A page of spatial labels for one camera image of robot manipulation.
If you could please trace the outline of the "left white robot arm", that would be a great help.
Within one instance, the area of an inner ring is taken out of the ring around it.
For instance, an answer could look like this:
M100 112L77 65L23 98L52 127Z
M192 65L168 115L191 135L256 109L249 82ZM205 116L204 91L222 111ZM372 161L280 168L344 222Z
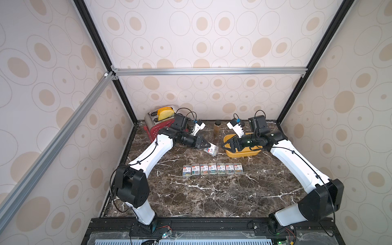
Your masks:
M156 139L141 155L113 172L114 187L111 194L132 208L138 225L149 234L153 234L157 229L157 215L148 201L150 172L175 144L192 149L210 148L211 144L203 136L198 135L204 128L203 121L191 120L176 113L174 122L161 128Z

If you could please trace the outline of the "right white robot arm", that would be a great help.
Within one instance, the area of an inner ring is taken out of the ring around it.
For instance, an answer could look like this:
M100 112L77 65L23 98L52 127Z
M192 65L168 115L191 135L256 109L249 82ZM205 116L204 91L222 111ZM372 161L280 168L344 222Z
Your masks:
M224 144L230 146L227 151L234 154L245 149L268 150L290 170L307 193L298 203L268 216L267 226L270 232L277 234L292 224L304 221L318 223L329 215L335 215L341 206L343 183L329 178L313 166L281 130L271 130L264 115L255 115L249 118L248 122L248 134L243 130L240 119L234 118L228 122L228 128L233 130L235 135L225 141Z

